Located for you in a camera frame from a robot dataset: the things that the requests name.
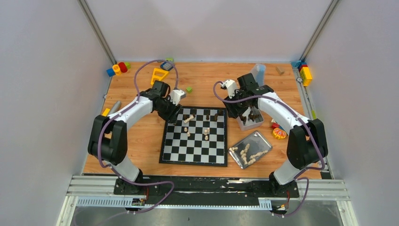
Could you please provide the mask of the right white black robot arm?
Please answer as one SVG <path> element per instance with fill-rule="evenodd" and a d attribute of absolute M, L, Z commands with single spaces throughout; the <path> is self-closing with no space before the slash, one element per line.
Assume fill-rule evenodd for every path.
<path fill-rule="evenodd" d="M 272 117 L 288 134 L 287 160 L 275 170 L 268 184 L 274 196 L 282 196 L 287 184 L 296 180 L 306 170 L 316 170 L 314 163 L 328 154 L 325 127 L 321 120 L 311 120 L 288 106 L 269 86 L 260 86 L 251 73 L 234 80 L 220 82 L 227 91 L 222 99 L 230 118 L 244 117 L 255 108 Z"/>

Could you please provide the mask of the silver metal tray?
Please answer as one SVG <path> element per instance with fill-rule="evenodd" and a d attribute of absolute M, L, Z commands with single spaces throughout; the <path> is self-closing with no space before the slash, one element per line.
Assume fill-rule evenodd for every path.
<path fill-rule="evenodd" d="M 228 149 L 228 153 L 241 169 L 258 162 L 272 150 L 272 144 L 259 131 L 252 132 Z"/>

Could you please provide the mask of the blue cube block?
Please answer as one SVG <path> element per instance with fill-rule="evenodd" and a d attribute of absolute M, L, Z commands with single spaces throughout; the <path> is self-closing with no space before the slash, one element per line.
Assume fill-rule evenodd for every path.
<path fill-rule="evenodd" d="M 114 76 L 116 74 L 115 71 L 112 68 L 107 69 L 106 72 L 107 72 L 109 77 L 112 77 L 112 76 Z"/>

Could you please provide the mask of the small wooden block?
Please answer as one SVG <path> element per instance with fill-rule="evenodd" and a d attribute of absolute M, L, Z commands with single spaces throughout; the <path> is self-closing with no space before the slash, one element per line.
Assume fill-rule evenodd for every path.
<path fill-rule="evenodd" d="M 280 66 L 276 67 L 276 71 L 279 75 L 283 75 L 285 73 L 285 70 Z"/>

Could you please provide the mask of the yellow triangular toy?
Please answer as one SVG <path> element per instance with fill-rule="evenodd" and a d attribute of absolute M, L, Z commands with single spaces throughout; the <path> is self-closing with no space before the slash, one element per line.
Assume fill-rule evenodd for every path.
<path fill-rule="evenodd" d="M 154 68 L 150 84 L 153 85 L 155 81 L 163 81 L 168 75 L 169 71 L 160 68 Z"/>

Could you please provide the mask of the yellow lego brick stack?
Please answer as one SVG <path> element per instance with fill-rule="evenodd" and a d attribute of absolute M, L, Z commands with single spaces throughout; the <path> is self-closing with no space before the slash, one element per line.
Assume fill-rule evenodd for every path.
<path fill-rule="evenodd" d="M 303 86 L 304 87 L 309 86 L 310 83 L 312 82 L 312 75 L 311 75 L 309 67 L 303 66 L 299 72 L 300 72 L 301 79 L 303 80 Z"/>

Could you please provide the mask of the red cylinder block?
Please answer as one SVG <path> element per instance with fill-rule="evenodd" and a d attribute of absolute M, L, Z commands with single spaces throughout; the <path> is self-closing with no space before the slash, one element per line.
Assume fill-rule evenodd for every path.
<path fill-rule="evenodd" d="M 118 66 L 119 66 L 120 71 L 122 73 L 126 73 L 128 71 L 128 68 L 127 68 L 127 66 L 126 66 L 126 64 L 124 62 L 119 62 Z"/>

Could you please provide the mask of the blue grey toy block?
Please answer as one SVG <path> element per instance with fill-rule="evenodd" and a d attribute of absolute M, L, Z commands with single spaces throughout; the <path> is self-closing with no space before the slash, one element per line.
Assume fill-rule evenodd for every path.
<path fill-rule="evenodd" d="M 165 71 L 171 71 L 174 68 L 174 59 L 166 58 L 165 62 L 161 63 L 160 68 Z"/>

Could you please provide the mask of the yellow red round toy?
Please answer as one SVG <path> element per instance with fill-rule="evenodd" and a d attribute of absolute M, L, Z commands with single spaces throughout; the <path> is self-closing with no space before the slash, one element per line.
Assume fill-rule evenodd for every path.
<path fill-rule="evenodd" d="M 280 128 L 274 128 L 272 131 L 272 135 L 276 139 L 285 139 L 287 137 L 286 131 Z"/>

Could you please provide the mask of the small yellow block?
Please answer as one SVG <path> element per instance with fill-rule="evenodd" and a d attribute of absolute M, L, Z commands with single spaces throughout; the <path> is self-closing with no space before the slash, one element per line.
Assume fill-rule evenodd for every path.
<path fill-rule="evenodd" d="M 101 115 L 108 116 L 109 113 L 110 113 L 110 108 L 105 108 Z"/>

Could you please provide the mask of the yellow cylinder block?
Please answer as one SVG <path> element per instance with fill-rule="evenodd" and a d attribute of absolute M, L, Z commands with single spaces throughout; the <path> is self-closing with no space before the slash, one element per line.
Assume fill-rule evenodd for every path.
<path fill-rule="evenodd" d="M 115 75 L 121 75 L 122 71 L 121 68 L 118 64 L 113 65 L 112 70 L 114 72 Z"/>

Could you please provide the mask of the black white chessboard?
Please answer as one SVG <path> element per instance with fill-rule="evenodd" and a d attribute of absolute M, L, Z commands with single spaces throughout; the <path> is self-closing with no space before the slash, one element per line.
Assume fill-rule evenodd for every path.
<path fill-rule="evenodd" d="M 196 117 L 184 123 L 193 114 Z M 226 167 L 227 124 L 226 108 L 182 107 L 176 123 L 165 123 L 159 162 Z"/>

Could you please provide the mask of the white metal box dark pieces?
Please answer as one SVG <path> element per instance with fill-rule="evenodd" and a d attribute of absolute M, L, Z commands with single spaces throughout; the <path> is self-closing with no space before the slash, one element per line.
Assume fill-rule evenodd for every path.
<path fill-rule="evenodd" d="M 258 108 L 248 107 L 247 110 L 237 118 L 237 122 L 241 131 L 245 131 L 260 127 L 264 122 L 264 118 Z"/>

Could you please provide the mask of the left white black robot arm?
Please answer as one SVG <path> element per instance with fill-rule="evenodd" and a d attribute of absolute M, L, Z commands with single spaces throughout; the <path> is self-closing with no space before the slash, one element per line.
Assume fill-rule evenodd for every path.
<path fill-rule="evenodd" d="M 175 123 L 186 93 L 171 89 L 161 81 L 141 91 L 127 106 L 108 116 L 95 117 L 88 143 L 88 153 L 104 167 L 126 181 L 126 189 L 140 194 L 144 189 L 143 173 L 128 157 L 128 130 L 144 116 L 156 111 L 166 123 Z"/>

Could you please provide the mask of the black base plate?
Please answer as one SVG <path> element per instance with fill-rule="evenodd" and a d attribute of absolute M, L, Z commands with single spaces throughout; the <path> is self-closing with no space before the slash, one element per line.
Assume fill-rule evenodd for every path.
<path fill-rule="evenodd" d="M 255 206 L 259 198 L 298 198 L 296 183 L 278 190 L 269 180 L 241 181 L 239 178 L 145 176 L 142 186 L 117 179 L 116 195 L 144 195 L 147 204 L 155 204 L 169 191 L 164 205 Z"/>

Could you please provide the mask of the grey cylinder marker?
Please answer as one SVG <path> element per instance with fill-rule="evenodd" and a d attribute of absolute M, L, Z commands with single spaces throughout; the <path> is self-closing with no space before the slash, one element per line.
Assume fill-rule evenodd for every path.
<path fill-rule="evenodd" d="M 119 109 L 121 108 L 121 101 L 117 101 L 112 108 L 110 109 L 110 111 L 108 112 L 108 116 L 117 112 Z"/>

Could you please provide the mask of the red white blue toy car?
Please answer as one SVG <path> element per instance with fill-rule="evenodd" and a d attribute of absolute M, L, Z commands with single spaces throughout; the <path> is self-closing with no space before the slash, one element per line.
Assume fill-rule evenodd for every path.
<path fill-rule="evenodd" d="M 272 129 L 276 129 L 276 128 L 280 128 L 280 125 L 274 120 L 271 120 L 271 128 Z"/>

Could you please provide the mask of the clear plastic container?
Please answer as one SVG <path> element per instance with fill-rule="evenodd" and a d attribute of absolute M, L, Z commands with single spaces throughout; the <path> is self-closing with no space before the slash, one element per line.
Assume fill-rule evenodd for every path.
<path fill-rule="evenodd" d="M 255 64 L 255 66 L 250 71 L 258 83 L 259 86 L 264 85 L 264 77 L 266 72 L 266 66 L 264 64 Z"/>

